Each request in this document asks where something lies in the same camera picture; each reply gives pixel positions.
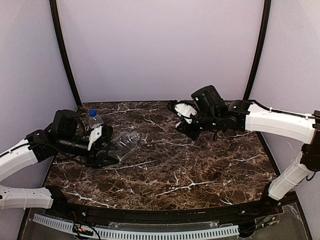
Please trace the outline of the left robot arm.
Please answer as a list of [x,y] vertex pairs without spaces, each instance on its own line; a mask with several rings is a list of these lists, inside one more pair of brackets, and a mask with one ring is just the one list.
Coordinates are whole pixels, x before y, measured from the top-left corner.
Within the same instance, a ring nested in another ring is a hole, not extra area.
[[[1,153],[0,179],[4,180],[16,172],[48,158],[62,155],[84,167],[98,169],[115,165],[119,160],[109,155],[113,128],[98,123],[86,136],[86,130],[77,135],[77,127],[84,128],[80,115],[63,109],[55,113],[52,123],[45,129],[28,134],[18,144]],[[42,188],[0,187],[0,208],[42,208],[65,211],[67,198],[57,186]]]

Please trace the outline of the clear unlabeled plastic bottle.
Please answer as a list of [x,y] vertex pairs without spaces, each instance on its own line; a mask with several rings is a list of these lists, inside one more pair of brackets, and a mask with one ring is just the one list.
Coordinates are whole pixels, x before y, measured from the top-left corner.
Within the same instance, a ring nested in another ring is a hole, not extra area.
[[121,162],[137,148],[140,138],[141,135],[137,131],[121,132],[111,140],[108,155]]

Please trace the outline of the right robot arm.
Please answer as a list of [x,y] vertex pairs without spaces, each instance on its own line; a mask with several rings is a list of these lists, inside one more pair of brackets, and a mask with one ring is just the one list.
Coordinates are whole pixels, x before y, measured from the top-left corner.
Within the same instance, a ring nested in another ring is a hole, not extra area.
[[311,173],[320,170],[320,113],[295,113],[266,107],[255,100],[227,104],[212,85],[191,95],[193,103],[171,100],[168,109],[180,117],[178,132],[193,141],[203,131],[227,130],[269,133],[301,142],[302,148],[283,173],[265,189],[262,200],[280,201]]

